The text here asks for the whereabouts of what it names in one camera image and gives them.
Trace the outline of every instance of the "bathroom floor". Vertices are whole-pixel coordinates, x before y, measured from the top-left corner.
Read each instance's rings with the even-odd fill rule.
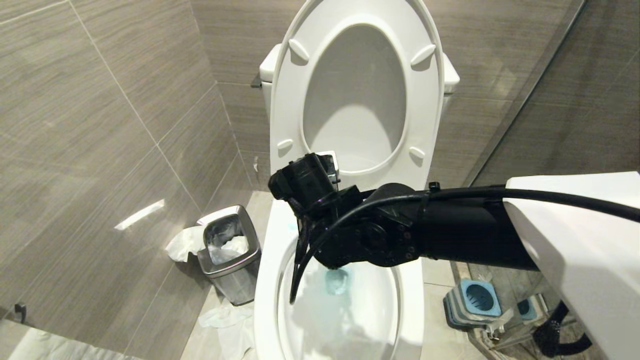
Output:
[[[246,207],[261,245],[264,245],[272,200],[273,197],[268,192],[254,192]],[[469,342],[465,332],[450,328],[445,321],[442,299],[455,285],[449,262],[429,259],[421,261],[424,279],[424,344],[420,359],[484,359],[480,351]],[[222,296],[211,286],[201,313],[216,307],[221,300]],[[203,328],[196,323],[182,353],[182,360],[218,359],[220,351],[217,329]],[[251,350],[244,358],[255,359],[254,356]]]

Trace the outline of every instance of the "trash can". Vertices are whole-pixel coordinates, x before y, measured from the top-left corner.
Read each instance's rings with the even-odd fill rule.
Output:
[[[205,249],[198,252],[202,272],[235,306],[253,301],[260,267],[260,243],[249,214],[242,205],[231,206],[206,216]],[[228,258],[220,249],[236,236],[245,236],[248,250]]]

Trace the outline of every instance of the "toilet seat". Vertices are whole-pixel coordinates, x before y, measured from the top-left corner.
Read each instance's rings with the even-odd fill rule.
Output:
[[[442,110],[443,63],[420,0],[307,1],[275,67],[272,171],[312,151],[335,151],[341,188],[423,189]]]
[[[296,218],[291,211],[289,205],[282,200],[274,200],[271,205],[269,214],[269,223],[265,236],[264,251],[262,253],[258,281],[255,290],[254,302],[254,337],[256,353],[260,360],[299,360],[304,359],[419,359],[422,350],[422,341],[424,335],[424,294],[422,284],[422,267],[420,261],[412,261],[409,263],[395,266],[394,268],[382,268],[369,263],[357,263],[359,269],[365,270],[367,277],[364,282],[368,287],[365,291],[360,292],[360,296],[371,295],[368,301],[358,301],[358,294],[348,295],[353,297],[357,302],[360,310],[354,317],[353,323],[359,325],[360,329],[365,329],[366,336],[354,337],[354,346],[350,347],[352,339],[348,338],[341,344],[327,351],[326,345],[333,345],[334,339],[331,336],[342,336],[333,322],[334,326],[328,325],[326,328],[333,332],[326,334],[325,339],[318,340],[318,332],[313,333],[309,329],[309,325],[321,323],[321,327],[326,323],[331,323],[331,317],[336,319],[339,316],[340,309],[335,308],[335,304],[321,309],[312,305],[316,311],[307,311],[308,305],[305,307],[304,300],[306,288],[301,284],[298,290],[298,299],[291,307],[288,303],[288,284],[287,273],[290,272],[291,259],[294,254],[296,240],[298,234],[298,226]],[[311,274],[314,269],[312,263],[305,271],[305,276]],[[369,274],[377,275],[376,278],[369,277]],[[380,280],[389,279],[386,284],[380,286]],[[331,299],[329,295],[319,299],[324,302]],[[335,297],[334,301],[341,301],[340,297]],[[302,306],[305,317],[308,314],[308,321],[301,329],[296,327],[296,311]],[[293,317],[287,316],[287,310],[292,309],[289,313]],[[369,329],[377,327],[377,335],[381,335],[381,331],[388,327],[387,333],[382,334],[383,339],[374,339],[377,341],[369,341]],[[342,352],[348,352],[343,356],[337,356]]]

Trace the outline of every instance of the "toilet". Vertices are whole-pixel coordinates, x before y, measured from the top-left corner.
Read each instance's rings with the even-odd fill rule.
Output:
[[[308,0],[260,65],[271,172],[333,151],[340,188],[424,189],[443,108],[460,81],[421,0]],[[420,358],[420,261],[351,263],[340,286],[313,259],[288,301],[298,226],[274,200],[255,292],[260,360]]]

